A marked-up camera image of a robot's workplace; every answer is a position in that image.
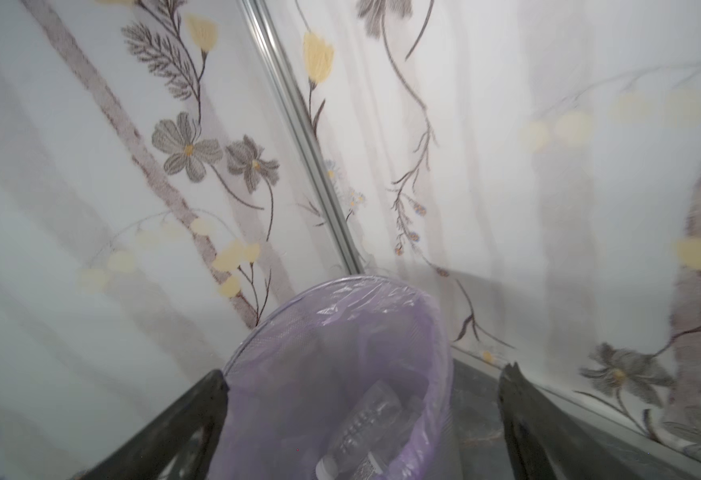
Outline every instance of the plastic bottle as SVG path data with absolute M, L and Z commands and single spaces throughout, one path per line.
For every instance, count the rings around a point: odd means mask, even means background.
M 423 407 L 422 400 L 415 396 L 410 397 L 406 408 L 394 425 L 372 447 L 367 457 L 375 468 L 375 473 L 383 473 L 394 458 L 401 453 L 401 450 L 409 442 L 414 424 L 423 414 Z
M 361 397 L 329 442 L 316 465 L 317 480 L 335 480 L 355 468 L 401 414 L 401 402 L 385 382 L 378 381 Z

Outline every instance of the trash can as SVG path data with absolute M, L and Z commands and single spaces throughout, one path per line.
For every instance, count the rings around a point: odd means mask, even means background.
M 209 480 L 308 480 L 365 391 L 383 380 L 423 413 L 372 478 L 462 478 L 450 395 L 453 364 L 433 298 L 396 280 L 352 276 L 281 306 L 224 368 L 228 416 Z

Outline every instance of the embroidered leaf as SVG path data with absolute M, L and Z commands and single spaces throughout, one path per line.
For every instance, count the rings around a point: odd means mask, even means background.
M 181 48 L 168 35 L 151 32 L 143 23 L 122 28 L 129 53 L 148 65 L 148 72 L 166 78 L 166 87 L 174 98 L 185 100 L 195 95 L 193 67 Z

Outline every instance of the purple plastic bag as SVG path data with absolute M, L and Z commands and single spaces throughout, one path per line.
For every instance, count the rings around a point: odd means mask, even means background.
M 446 478 L 431 463 L 450 416 L 449 341 L 435 301 L 405 283 L 352 276 L 301 293 L 250 334 L 224 374 L 228 416 L 210 480 L 313 478 L 329 437 L 380 379 L 424 409 L 376 478 Z

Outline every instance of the floral curtain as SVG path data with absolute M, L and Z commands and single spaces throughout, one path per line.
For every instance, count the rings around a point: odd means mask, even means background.
M 701 461 L 701 3 L 267 4 L 367 270 Z
M 235 2 L 0 2 L 0 478 L 95 465 L 344 274 Z

